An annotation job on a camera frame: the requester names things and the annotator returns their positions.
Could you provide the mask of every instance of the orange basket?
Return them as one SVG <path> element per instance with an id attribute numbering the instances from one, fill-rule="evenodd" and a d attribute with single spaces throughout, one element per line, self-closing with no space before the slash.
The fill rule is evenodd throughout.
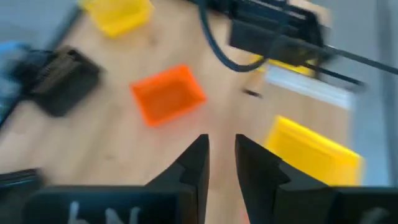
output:
<path id="1" fill-rule="evenodd" d="M 149 126 L 183 115 L 206 100 L 186 65 L 131 83 L 130 90 Z"/>

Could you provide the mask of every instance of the wooden surface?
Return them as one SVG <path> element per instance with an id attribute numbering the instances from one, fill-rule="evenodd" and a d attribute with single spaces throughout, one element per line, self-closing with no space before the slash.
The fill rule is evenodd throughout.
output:
<path id="1" fill-rule="evenodd" d="M 145 184 L 168 167 L 201 133 L 210 135 L 207 223 L 242 223 L 234 136 L 263 142 L 282 114 L 342 144 L 349 144 L 349 111 L 296 92 L 260 83 L 263 99 L 240 91 L 248 74 L 219 62 L 200 27 L 197 7 L 153 0 L 152 21 L 117 39 L 106 38 L 83 16 L 65 44 L 101 65 L 103 84 L 68 116 L 50 118 L 21 104 L 0 135 L 0 172 L 41 167 L 53 184 Z M 223 50 L 247 63 L 249 54 L 226 45 L 228 20 L 211 15 Z M 207 102 L 158 128 L 148 128 L 128 84 L 178 64 L 192 69 Z"/>

